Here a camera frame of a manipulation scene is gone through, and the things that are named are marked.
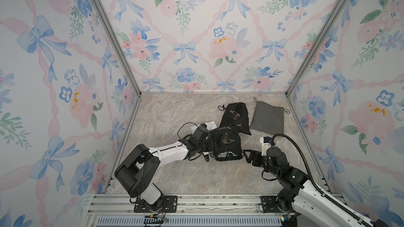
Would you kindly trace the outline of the black pouch with gold logo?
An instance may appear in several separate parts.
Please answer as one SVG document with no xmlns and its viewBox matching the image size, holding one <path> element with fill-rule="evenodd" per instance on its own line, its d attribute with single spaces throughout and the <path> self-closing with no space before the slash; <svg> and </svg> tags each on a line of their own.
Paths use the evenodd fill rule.
<svg viewBox="0 0 404 227">
<path fill-rule="evenodd" d="M 210 132 L 216 161 L 240 160 L 243 157 L 241 138 L 236 127 L 228 124 Z"/>
</svg>

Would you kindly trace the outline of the grey fabric drawstring pouch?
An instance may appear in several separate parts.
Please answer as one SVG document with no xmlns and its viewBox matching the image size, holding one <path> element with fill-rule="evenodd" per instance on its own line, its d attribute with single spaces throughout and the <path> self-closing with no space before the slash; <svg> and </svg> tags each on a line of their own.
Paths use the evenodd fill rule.
<svg viewBox="0 0 404 227">
<path fill-rule="evenodd" d="M 284 133 L 285 114 L 290 114 L 290 110 L 284 107 L 272 106 L 266 102 L 256 103 L 254 115 L 250 124 L 250 129 L 265 132 L 271 135 Z"/>
</svg>

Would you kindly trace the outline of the plain black drawstring pouch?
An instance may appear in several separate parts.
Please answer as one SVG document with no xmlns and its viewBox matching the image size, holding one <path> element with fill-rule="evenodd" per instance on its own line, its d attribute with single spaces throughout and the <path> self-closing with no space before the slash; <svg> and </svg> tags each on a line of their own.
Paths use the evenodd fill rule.
<svg viewBox="0 0 404 227">
<path fill-rule="evenodd" d="M 218 106 L 218 109 L 224 112 L 220 126 L 232 125 L 239 133 L 251 136 L 248 109 L 245 103 L 222 105 Z"/>
</svg>

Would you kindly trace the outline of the white hair dryer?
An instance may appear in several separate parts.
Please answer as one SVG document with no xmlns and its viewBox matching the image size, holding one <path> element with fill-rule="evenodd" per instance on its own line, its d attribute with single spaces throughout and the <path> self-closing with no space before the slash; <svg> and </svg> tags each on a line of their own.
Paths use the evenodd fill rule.
<svg viewBox="0 0 404 227">
<path fill-rule="evenodd" d="M 205 122 L 205 123 L 202 123 L 202 124 L 200 124 L 198 126 L 191 126 L 190 133 L 193 134 L 198 128 L 202 128 L 202 131 L 210 132 L 210 131 L 212 131 L 214 129 L 217 129 L 218 127 L 217 127 L 217 125 L 216 125 L 216 123 L 214 121 Z"/>
</svg>

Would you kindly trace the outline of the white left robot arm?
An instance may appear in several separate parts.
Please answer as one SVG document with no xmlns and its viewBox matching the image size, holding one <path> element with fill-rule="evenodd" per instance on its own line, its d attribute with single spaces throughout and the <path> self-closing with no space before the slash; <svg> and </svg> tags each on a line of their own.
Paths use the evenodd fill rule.
<svg viewBox="0 0 404 227">
<path fill-rule="evenodd" d="M 131 198 L 139 198 L 154 210 L 164 205 L 165 196 L 151 181 L 159 167 L 166 164 L 193 161 L 211 152 L 210 132 L 216 129 L 215 122 L 194 124 L 191 133 L 180 137 L 173 144 L 148 148 L 136 146 L 114 172 L 115 178 Z"/>
</svg>

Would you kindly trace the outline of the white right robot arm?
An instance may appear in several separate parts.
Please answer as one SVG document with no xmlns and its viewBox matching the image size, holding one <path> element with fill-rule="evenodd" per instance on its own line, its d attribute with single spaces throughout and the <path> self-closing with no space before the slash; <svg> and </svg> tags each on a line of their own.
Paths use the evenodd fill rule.
<svg viewBox="0 0 404 227">
<path fill-rule="evenodd" d="M 299 213 L 321 227 L 386 227 L 387 224 L 361 215 L 311 181 L 310 176 L 289 164 L 278 147 L 265 154 L 244 150 L 246 161 L 263 172 L 270 173 L 282 185 L 276 206 L 282 211 Z"/>
</svg>

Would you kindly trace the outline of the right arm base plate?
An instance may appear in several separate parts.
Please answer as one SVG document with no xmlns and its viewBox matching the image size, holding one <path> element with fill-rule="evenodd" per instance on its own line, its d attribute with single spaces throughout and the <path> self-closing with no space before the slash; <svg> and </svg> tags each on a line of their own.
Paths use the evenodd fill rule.
<svg viewBox="0 0 404 227">
<path fill-rule="evenodd" d="M 260 210 L 262 213 L 283 213 L 276 195 L 260 196 Z"/>
</svg>

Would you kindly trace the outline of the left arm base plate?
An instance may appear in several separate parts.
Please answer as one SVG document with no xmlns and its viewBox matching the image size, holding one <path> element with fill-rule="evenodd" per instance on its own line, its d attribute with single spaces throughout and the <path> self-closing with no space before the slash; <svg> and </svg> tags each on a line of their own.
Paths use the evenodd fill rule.
<svg viewBox="0 0 404 227">
<path fill-rule="evenodd" d="M 178 196 L 162 195 L 155 203 L 149 204 L 144 199 L 137 198 L 134 206 L 135 213 L 175 213 Z"/>
</svg>

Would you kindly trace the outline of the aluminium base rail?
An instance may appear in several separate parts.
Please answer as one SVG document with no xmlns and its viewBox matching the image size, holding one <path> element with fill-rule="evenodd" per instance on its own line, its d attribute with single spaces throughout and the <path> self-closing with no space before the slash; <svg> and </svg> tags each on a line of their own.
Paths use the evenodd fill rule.
<svg viewBox="0 0 404 227">
<path fill-rule="evenodd" d="M 295 212 L 262 213 L 258 194 L 178 194 L 175 213 L 135 213 L 136 198 L 94 197 L 85 227 L 295 227 Z"/>
</svg>

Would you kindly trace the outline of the aluminium corner post left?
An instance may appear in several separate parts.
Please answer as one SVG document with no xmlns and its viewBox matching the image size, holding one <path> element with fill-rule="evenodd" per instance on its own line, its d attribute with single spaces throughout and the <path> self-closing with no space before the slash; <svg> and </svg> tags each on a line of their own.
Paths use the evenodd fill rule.
<svg viewBox="0 0 404 227">
<path fill-rule="evenodd" d="M 123 66 L 124 73 L 127 75 L 129 83 L 135 90 L 136 97 L 140 98 L 142 93 L 137 85 L 137 82 L 135 80 L 134 74 L 132 73 L 130 65 L 129 65 L 126 57 L 124 56 L 123 50 L 118 43 L 118 39 L 115 35 L 112 24 L 111 24 L 110 20 L 108 19 L 107 12 L 106 12 L 101 0 L 90 0 L 90 2 L 93 4 L 96 14 L 98 15 L 100 22 L 102 24 L 103 30 L 105 31 L 106 36 L 109 39 L 112 48 L 114 49 L 114 52 L 117 54 L 118 60 L 120 61 L 120 63 Z"/>
</svg>

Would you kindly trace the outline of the aluminium corner post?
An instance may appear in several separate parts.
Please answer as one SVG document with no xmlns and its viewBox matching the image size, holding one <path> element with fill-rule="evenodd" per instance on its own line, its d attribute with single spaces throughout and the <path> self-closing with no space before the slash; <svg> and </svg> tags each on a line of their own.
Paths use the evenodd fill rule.
<svg viewBox="0 0 404 227">
<path fill-rule="evenodd" d="M 115 35 L 112 24 L 111 24 L 110 20 L 108 19 L 107 12 L 106 12 L 101 0 L 90 0 L 90 2 L 93 4 L 96 14 L 98 15 L 100 22 L 102 24 L 103 30 L 105 31 L 106 36 L 109 39 L 112 48 L 114 49 L 114 52 L 117 54 L 118 60 L 120 61 L 120 63 L 123 66 L 124 73 L 127 75 L 129 83 L 135 90 L 136 97 L 140 98 L 142 93 L 137 85 L 137 82 L 135 80 L 134 74 L 132 73 L 130 65 L 129 65 L 126 57 L 124 56 L 123 50 L 118 43 L 118 39 Z"/>
<path fill-rule="evenodd" d="M 301 66 L 297 70 L 296 75 L 293 77 L 291 84 L 289 85 L 287 91 L 285 92 L 286 98 L 289 99 L 292 95 L 294 90 L 297 88 L 297 85 L 302 78 L 306 68 L 309 66 L 311 60 L 315 56 L 315 54 L 320 49 L 320 46 L 323 44 L 324 40 L 331 32 L 336 19 L 340 16 L 343 12 L 344 7 L 348 3 L 349 0 L 337 0 L 331 9 L 328 18 L 325 20 L 322 28 L 318 32 L 318 36 L 314 41 L 312 48 L 309 49 L 306 58 L 303 60 Z"/>
</svg>

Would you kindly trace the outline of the aluminium corner post right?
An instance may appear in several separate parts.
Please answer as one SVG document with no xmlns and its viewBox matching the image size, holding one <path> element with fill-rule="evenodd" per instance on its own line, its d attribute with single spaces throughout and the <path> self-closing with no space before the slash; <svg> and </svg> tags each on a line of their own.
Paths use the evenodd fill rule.
<svg viewBox="0 0 404 227">
<path fill-rule="evenodd" d="M 315 56 L 315 54 L 320 49 L 320 46 L 323 44 L 324 40 L 331 32 L 336 19 L 340 16 L 343 12 L 344 7 L 348 3 L 349 0 L 337 0 L 331 9 L 328 18 L 325 20 L 322 28 L 318 32 L 318 36 L 314 41 L 312 48 L 309 49 L 306 58 L 303 60 L 301 66 L 297 70 L 296 75 L 293 77 L 291 84 L 289 85 L 287 91 L 285 92 L 286 98 L 289 99 L 292 95 L 294 90 L 297 88 L 297 85 L 302 78 L 306 68 L 309 66 L 311 60 Z"/>
</svg>

